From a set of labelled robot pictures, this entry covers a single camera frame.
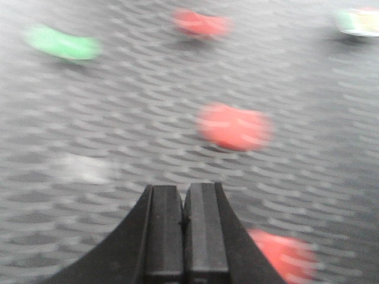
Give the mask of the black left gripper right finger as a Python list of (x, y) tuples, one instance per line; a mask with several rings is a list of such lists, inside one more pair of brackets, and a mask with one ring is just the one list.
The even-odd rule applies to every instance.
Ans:
[(229, 204), (221, 183), (192, 183), (184, 206), (188, 283), (284, 283)]

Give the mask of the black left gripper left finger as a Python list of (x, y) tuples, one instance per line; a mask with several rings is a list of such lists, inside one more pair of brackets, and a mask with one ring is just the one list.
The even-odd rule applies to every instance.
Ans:
[(181, 221), (176, 186), (148, 185), (103, 241), (43, 283), (182, 283)]

